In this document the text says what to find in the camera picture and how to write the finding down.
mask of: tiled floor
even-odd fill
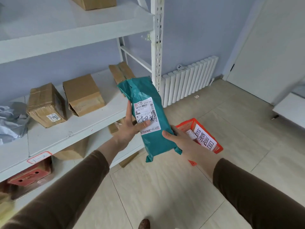
[[[221,156],[305,205],[305,130],[278,118],[272,106],[223,81],[165,108],[171,124],[197,118],[218,140]],[[75,228],[250,228],[206,178],[174,151],[145,163],[146,151],[107,175]]]

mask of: white metal shelf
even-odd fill
[[[92,77],[100,88],[106,106],[77,117],[68,110],[66,102],[68,121],[50,128],[31,120],[28,133],[23,138],[0,146],[0,181],[30,167],[31,164],[27,162],[29,158],[44,151],[57,153],[125,116],[127,98],[116,87],[110,70],[94,73]],[[62,84],[56,89],[66,98]]]
[[[0,63],[153,30],[135,3],[84,11],[72,0],[0,0]]]
[[[111,137],[112,137],[112,135],[110,134],[107,127],[92,134],[89,137],[86,155],[89,155],[91,152],[93,152],[95,149],[97,149],[100,145],[105,143]],[[125,158],[128,158],[129,156],[131,156],[135,152],[139,151],[143,147],[144,147],[144,144],[143,144],[141,135],[137,134],[132,139],[132,141],[129,143],[129,145],[123,151],[121,151],[117,154],[117,156],[114,158],[110,167],[117,165],[119,162],[121,162]],[[55,181],[57,181],[59,178],[61,178],[65,173],[67,173],[69,170],[71,170],[75,165],[77,165],[81,161],[82,161],[82,159],[61,161],[61,160],[54,158],[53,159],[54,178],[51,181],[49,181],[49,182],[43,184],[42,186],[38,187],[37,189],[33,190],[32,192],[29,192],[26,195],[22,196],[21,198],[15,200],[15,210],[16,211],[20,210],[22,207],[24,207],[26,204],[28,204],[32,199],[34,199],[36,196],[38,196],[40,193],[42,193],[46,188],[48,188],[50,185],[52,185]]]

